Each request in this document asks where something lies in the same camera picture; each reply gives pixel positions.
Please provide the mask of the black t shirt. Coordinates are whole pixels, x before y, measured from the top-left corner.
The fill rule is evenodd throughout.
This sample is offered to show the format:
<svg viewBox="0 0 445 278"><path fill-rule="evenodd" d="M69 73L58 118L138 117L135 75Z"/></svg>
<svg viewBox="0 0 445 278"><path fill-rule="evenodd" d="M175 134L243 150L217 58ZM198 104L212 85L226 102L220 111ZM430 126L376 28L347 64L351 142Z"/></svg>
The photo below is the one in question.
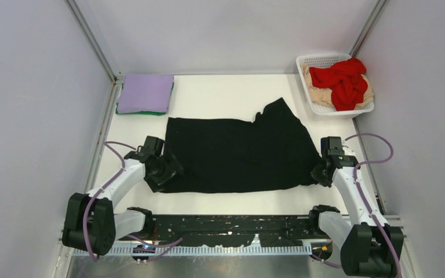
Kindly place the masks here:
<svg viewBox="0 0 445 278"><path fill-rule="evenodd" d="M167 149L182 175L163 193L248 193L312 185L320 155L285 100L267 104L251 122L169 118Z"/></svg>

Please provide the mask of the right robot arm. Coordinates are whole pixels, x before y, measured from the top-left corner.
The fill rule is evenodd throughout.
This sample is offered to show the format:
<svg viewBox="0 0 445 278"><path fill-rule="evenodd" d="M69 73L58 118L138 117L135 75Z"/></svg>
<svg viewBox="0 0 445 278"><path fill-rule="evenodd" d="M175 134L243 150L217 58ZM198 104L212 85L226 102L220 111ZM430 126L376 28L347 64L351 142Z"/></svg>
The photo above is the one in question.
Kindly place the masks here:
<svg viewBox="0 0 445 278"><path fill-rule="evenodd" d="M392 226L370 197L362 177L362 166L341 137L320 140L321 160L311 172L321 186L336 187L349 218L327 205L310 212L308 232L327 235L340 251L340 267L348 276L402 277L400 256L404 234Z"/></svg>

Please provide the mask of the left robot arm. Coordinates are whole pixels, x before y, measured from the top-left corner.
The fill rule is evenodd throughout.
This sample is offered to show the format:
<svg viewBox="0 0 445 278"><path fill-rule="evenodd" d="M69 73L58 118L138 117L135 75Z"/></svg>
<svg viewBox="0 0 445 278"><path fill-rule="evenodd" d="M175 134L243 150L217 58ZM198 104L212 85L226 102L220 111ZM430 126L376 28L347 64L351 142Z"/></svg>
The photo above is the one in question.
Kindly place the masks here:
<svg viewBox="0 0 445 278"><path fill-rule="evenodd" d="M115 207L138 183L162 192L184 170L161 138L148 136L143 145L120 156L121 166L102 186L73 194L67 204L62 243L87 252L93 261L106 255L124 237L147 240L154 234L152 212L129 207L116 214Z"/></svg>

